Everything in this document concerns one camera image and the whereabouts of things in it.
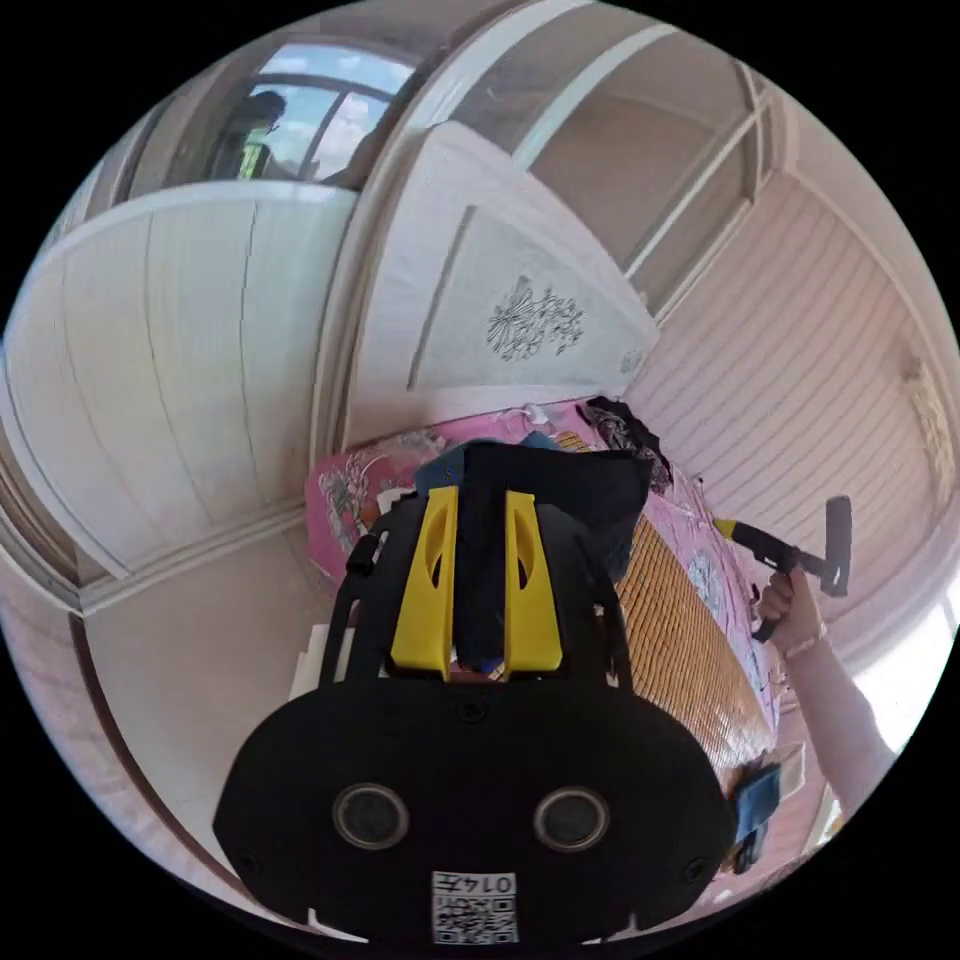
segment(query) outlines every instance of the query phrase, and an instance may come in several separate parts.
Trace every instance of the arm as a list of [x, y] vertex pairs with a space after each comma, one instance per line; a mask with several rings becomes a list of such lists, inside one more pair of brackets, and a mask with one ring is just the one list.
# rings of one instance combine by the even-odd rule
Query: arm
[[770, 642], [784, 663], [827, 782], [849, 819], [890, 769], [895, 754], [883, 742], [866, 697], [825, 638], [806, 574], [775, 574], [760, 613], [779, 620]]

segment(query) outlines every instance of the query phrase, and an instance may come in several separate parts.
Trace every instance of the qr code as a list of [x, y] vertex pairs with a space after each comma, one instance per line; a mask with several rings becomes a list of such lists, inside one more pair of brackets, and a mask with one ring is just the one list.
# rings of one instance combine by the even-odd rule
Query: qr code
[[434, 872], [433, 942], [517, 943], [516, 875]]

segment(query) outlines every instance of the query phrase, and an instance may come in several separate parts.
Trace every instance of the floor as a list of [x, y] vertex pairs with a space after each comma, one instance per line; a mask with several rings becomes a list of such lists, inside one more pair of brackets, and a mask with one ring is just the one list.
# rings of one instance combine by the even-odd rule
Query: floor
[[299, 527], [92, 615], [87, 638], [127, 746], [181, 824], [226, 864], [211, 821], [249, 733], [287, 699], [331, 595]]

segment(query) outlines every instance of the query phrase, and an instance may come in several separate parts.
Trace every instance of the screw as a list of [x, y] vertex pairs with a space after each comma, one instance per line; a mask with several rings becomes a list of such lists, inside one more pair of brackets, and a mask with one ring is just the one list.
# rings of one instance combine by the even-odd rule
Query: screw
[[260, 861], [249, 850], [240, 851], [240, 866], [255, 877], [260, 876]]
[[460, 705], [457, 714], [464, 723], [479, 723], [487, 715], [487, 705], [468, 700]]
[[687, 883], [696, 883], [703, 876], [703, 869], [707, 861], [703, 857], [695, 857], [683, 868], [683, 879]]

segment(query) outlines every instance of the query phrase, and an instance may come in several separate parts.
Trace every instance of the bamboo mat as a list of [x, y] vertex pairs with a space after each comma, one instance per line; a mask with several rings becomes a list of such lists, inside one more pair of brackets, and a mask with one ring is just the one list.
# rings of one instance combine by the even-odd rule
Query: bamboo mat
[[[590, 449], [572, 432], [556, 441], [571, 452]], [[776, 746], [776, 734], [724, 632], [643, 515], [617, 593], [627, 626], [633, 692], [666, 710], [697, 738], [729, 791], [744, 765]]]

